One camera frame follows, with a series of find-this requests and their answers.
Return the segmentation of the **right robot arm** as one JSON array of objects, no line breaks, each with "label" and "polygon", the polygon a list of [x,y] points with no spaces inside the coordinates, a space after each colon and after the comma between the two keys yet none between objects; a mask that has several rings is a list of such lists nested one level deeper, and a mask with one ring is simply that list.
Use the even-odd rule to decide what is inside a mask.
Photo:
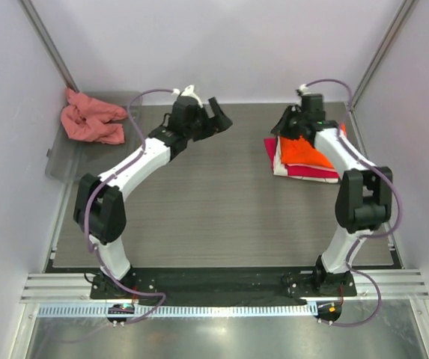
[{"label": "right robot arm", "polygon": [[337,228],[328,248],[317,258],[306,283],[319,295],[330,295],[348,284],[352,261],[363,242],[392,214],[392,171],[368,161],[347,139],[341,126],[326,117],[323,95],[301,93],[289,105],[272,133],[304,139],[323,154],[340,177],[335,202]]}]

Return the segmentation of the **orange t shirt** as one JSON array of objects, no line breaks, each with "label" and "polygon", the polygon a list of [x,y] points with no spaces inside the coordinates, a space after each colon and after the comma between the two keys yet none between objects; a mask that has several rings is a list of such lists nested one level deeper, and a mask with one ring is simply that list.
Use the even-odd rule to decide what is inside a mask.
[{"label": "orange t shirt", "polygon": [[278,137],[280,160],[283,165],[305,165],[333,170],[324,154],[313,148],[303,137],[291,140]]}]

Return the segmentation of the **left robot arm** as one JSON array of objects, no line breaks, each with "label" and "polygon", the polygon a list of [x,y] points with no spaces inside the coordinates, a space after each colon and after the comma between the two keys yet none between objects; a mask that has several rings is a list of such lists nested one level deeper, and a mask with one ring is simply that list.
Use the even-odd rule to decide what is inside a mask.
[{"label": "left robot arm", "polygon": [[135,286],[122,241],[127,225],[126,199],[154,171],[181,154],[190,141],[210,138],[232,124],[215,97],[203,104],[196,95],[183,92],[137,150],[104,173],[81,178],[73,219],[89,251],[97,255],[101,276],[109,280],[109,291],[117,298],[128,297]]}]

